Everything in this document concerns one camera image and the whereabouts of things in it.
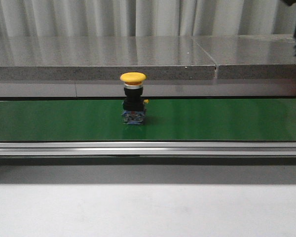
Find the grey pleated curtain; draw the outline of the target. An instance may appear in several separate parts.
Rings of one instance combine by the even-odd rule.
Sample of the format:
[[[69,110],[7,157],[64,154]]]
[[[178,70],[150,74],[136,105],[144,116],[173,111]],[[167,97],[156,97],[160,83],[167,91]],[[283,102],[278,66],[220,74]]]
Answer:
[[[280,0],[0,0],[0,36],[291,34]]]

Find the grey stone counter slab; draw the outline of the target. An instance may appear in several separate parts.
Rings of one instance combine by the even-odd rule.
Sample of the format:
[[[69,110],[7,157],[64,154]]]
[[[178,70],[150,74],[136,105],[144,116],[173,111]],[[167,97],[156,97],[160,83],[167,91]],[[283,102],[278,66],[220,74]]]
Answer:
[[[0,37],[0,80],[211,80],[215,64],[189,37]]]

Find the aluminium conveyor side rail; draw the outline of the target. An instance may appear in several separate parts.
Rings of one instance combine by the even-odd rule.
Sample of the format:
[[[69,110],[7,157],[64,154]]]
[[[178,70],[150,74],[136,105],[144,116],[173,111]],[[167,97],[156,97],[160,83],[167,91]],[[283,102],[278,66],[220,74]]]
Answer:
[[[8,156],[296,157],[296,142],[0,142]]]

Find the green conveyor belt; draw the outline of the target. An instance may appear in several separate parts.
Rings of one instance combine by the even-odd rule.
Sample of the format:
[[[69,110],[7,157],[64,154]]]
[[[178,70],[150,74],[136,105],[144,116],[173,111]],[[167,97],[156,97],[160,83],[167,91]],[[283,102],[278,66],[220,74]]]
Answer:
[[[121,100],[0,102],[0,141],[296,141],[296,99],[152,99],[143,125]]]

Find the white counter base panel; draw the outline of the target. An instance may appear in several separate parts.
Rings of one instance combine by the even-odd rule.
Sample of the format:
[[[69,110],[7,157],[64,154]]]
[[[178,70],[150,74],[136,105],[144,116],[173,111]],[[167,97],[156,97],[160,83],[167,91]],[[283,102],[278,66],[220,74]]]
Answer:
[[[296,79],[146,80],[145,97],[296,96]],[[116,80],[0,81],[0,98],[123,97]]]

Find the yellow mushroom push button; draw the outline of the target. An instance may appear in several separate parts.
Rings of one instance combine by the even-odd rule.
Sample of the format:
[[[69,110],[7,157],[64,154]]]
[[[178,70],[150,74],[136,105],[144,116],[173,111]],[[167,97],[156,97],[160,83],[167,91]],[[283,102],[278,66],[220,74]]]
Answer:
[[[123,120],[125,124],[142,125],[145,122],[145,100],[142,98],[143,81],[147,76],[139,72],[128,72],[120,76],[124,82]]]

